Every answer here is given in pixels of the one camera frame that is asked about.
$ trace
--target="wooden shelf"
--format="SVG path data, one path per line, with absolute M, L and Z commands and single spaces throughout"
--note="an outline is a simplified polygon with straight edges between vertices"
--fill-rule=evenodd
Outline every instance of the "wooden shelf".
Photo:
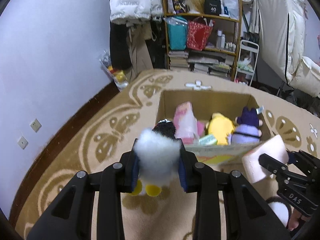
M 231 56 L 236 56 L 235 52 L 232 51 L 228 51 L 228 50 L 222 50 L 222 49 L 215 49 L 215 48 L 204 48 L 203 50 L 207 50 L 207 51 L 214 51 L 214 52 L 219 52 L 219 53 L 224 53 L 224 54 L 228 54 Z
M 228 17 L 222 17 L 218 15 L 210 15 L 210 14 L 202 14 L 202 13 L 178 13 L 178 14 L 173 14 L 173 13 L 165 13 L 165 16 L 191 16 L 191 17 L 206 17 L 206 18 L 214 18 L 214 19 L 221 19 L 221 20 L 226 20 L 230 22 L 236 22 L 238 23 L 239 20 L 231 19 Z

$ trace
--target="white plush toy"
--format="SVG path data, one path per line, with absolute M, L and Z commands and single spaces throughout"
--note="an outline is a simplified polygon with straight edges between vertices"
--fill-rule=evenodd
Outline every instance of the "white plush toy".
M 146 184 L 149 196 L 158 196 L 178 174 L 180 141 L 174 137 L 175 127 L 168 120 L 160 121 L 153 129 L 145 129 L 133 146 L 139 159 L 139 179 Z

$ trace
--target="purple plush toy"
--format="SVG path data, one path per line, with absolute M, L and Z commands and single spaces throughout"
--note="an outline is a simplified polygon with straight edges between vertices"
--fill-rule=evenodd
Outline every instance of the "purple plush toy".
M 242 115 L 236 118 L 236 122 L 239 126 L 235 128 L 231 136 L 231 144 L 255 143 L 260 141 L 262 133 L 258 127 L 262 126 L 262 120 L 259 120 L 255 108 L 249 110 L 247 107 L 244 107 Z

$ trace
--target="beige carpet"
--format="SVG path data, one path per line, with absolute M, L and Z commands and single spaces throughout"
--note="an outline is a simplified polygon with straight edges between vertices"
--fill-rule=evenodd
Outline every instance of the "beige carpet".
M 117 162 L 123 152 L 131 150 L 142 129 L 155 125 L 162 90 L 187 90 L 190 88 L 185 84 L 195 84 L 195 81 L 201 81 L 213 90 L 252 94 L 258 104 L 265 107 L 263 115 L 270 131 L 280 134 L 288 149 L 302 149 L 317 156 L 318 135 L 315 129 L 320 129 L 320 120 L 303 109 L 263 91 L 208 75 L 146 71 L 105 105 L 52 162 L 23 206 L 16 225 L 18 233 L 26 238 L 45 208 L 77 171 L 102 171 Z M 220 168 L 225 172 L 233 169 L 243 171 L 241 165 Z M 274 195 L 277 190 L 276 181 L 272 179 L 259 182 L 255 187 L 264 198 Z M 126 239 L 192 239 L 195 203 L 196 194 L 185 194 L 177 180 L 164 188 L 158 197 L 152 198 L 143 193 L 136 197 L 122 194 Z M 222 203 L 222 239 L 226 239 Z M 95 229 L 92 230 L 92 239 L 96 239 Z

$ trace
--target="white bottle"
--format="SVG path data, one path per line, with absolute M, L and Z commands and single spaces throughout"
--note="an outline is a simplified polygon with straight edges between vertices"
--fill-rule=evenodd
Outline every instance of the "white bottle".
M 217 49 L 220 49 L 221 47 L 221 36 L 222 36 L 222 30 L 217 31 Z
M 221 36 L 221 49 L 224 49 L 224 45 L 226 43 L 226 36 L 222 34 Z

